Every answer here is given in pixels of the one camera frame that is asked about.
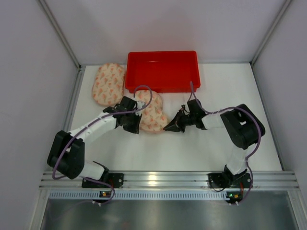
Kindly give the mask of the pink floral laundry bag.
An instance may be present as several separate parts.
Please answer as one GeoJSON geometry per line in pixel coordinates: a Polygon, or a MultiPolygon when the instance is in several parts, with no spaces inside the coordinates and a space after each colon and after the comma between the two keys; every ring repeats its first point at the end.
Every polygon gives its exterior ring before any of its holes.
{"type": "Polygon", "coordinates": [[[150,104],[142,110],[140,130],[145,132],[162,132],[168,124],[168,118],[163,111],[162,97],[152,91],[152,100],[150,104]]]}
{"type": "Polygon", "coordinates": [[[101,65],[94,78],[92,97],[101,106],[113,106],[124,96],[125,69],[117,63],[101,65]]]}

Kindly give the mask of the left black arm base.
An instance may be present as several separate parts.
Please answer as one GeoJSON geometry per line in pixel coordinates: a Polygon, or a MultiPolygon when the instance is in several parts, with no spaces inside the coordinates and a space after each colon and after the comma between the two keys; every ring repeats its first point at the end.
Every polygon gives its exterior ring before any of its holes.
{"type": "MultiPolygon", "coordinates": [[[[121,188],[124,183],[124,174],[109,172],[104,179],[101,179],[101,181],[113,188],[121,188]]],[[[83,179],[82,188],[108,188],[108,186],[83,179]]]]}

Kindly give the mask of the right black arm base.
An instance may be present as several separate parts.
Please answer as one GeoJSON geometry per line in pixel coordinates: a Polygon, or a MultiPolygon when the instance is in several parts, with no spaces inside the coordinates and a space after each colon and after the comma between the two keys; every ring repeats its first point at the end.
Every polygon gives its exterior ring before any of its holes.
{"type": "Polygon", "coordinates": [[[247,172],[232,175],[227,172],[217,172],[208,174],[209,187],[215,191],[223,191],[230,188],[249,188],[251,176],[247,172]]]}

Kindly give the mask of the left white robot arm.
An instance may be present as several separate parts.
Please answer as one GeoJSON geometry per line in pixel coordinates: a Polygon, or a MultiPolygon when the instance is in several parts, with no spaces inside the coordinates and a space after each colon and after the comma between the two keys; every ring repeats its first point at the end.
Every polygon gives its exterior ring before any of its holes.
{"type": "Polygon", "coordinates": [[[85,125],[69,132],[59,131],[55,135],[47,158],[48,166],[62,174],[54,178],[82,177],[102,181],[108,174],[108,168],[99,163],[89,162],[86,159],[86,147],[117,127],[122,127],[133,134],[139,134],[144,108],[145,102],[124,96],[120,103],[105,108],[98,117],[85,125]]]}

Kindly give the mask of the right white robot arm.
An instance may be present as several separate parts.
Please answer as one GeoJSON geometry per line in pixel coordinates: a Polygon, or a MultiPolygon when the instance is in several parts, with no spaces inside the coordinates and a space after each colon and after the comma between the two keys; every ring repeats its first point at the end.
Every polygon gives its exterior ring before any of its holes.
{"type": "Polygon", "coordinates": [[[246,172],[248,160],[260,147],[266,132],[262,122],[245,104],[215,112],[205,111],[198,99],[188,101],[187,106],[188,110],[185,105],[179,109],[164,131],[184,133],[187,126],[201,130],[225,128],[234,148],[224,173],[238,176],[246,172]]]}

